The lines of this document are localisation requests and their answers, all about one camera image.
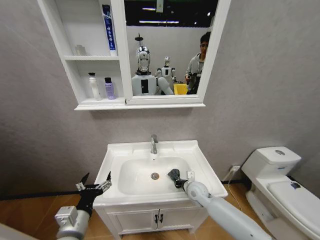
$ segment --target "toilet lid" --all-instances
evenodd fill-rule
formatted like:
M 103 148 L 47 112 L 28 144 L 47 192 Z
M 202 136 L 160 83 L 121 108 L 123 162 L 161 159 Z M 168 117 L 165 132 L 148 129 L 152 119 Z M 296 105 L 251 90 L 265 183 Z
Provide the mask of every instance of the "toilet lid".
M 320 199 L 295 181 L 270 183 L 272 195 L 305 227 L 320 236 Z

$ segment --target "gray wall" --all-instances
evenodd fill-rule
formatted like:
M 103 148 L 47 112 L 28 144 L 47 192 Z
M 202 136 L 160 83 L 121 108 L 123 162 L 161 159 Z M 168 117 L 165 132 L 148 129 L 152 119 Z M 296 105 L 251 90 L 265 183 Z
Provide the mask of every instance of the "gray wall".
M 135 37 L 143 37 L 143 44 L 150 50 L 150 71 L 155 74 L 165 65 L 165 57 L 170 57 L 170 66 L 175 68 L 177 81 L 185 81 L 190 60 L 200 52 L 200 38 L 208 31 L 207 27 L 161 27 L 127 26 L 126 34 L 129 48 L 131 76 L 138 69 Z
M 293 176 L 320 196 L 318 0 L 234 0 L 204 103 L 194 109 L 73 111 L 36 0 L 0 3 L 0 194 L 93 182 L 108 143 L 199 141 L 220 178 L 256 148 L 303 157 Z

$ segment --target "power cord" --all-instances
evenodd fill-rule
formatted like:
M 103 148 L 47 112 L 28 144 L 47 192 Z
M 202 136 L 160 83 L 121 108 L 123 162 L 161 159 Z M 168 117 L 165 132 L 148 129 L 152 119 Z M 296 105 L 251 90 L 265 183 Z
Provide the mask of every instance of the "power cord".
M 231 189 L 230 189 L 230 182 L 231 182 L 232 178 L 235 176 L 235 174 L 236 174 L 237 171 L 238 171 L 238 170 L 232 172 L 232 176 L 230 177 L 230 179 L 229 179 L 229 181 L 228 181 L 228 189 L 229 189 L 229 192 L 231 193 L 231 196 L 234 198 L 234 200 L 235 200 L 236 203 L 238 204 L 241 212 L 243 212 L 243 211 L 242 211 L 242 208 L 241 208 L 241 206 L 240 206 L 240 203 L 238 202 L 238 200 L 236 199 L 236 197 L 234 196 L 233 192 L 232 192 Z

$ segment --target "cabinet door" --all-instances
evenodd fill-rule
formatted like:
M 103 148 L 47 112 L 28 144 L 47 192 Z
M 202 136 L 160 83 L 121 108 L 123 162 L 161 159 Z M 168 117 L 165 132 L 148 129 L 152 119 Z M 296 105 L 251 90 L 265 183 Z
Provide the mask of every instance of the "cabinet door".
M 150 232 L 157 229 L 159 209 L 108 213 L 119 234 Z
M 200 208 L 166 208 L 159 211 L 159 230 L 189 229 L 194 226 L 194 221 Z

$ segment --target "lotion bottle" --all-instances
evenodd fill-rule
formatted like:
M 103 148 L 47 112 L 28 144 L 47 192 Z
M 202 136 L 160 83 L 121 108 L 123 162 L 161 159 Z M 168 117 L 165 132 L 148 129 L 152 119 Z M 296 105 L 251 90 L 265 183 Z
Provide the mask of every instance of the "lotion bottle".
M 109 100 L 116 99 L 115 96 L 115 91 L 114 91 L 114 84 L 111 82 L 111 77 L 105 77 L 105 90 L 106 90 L 106 95 Z
M 90 86 L 92 88 L 92 93 L 93 93 L 93 96 L 94 96 L 94 99 L 96 101 L 100 101 L 102 100 L 102 97 L 100 95 L 100 92 L 99 92 L 99 88 L 98 88 L 98 82 L 97 82 L 97 79 L 96 79 L 96 74 L 94 72 L 89 72 L 89 82 L 90 82 Z

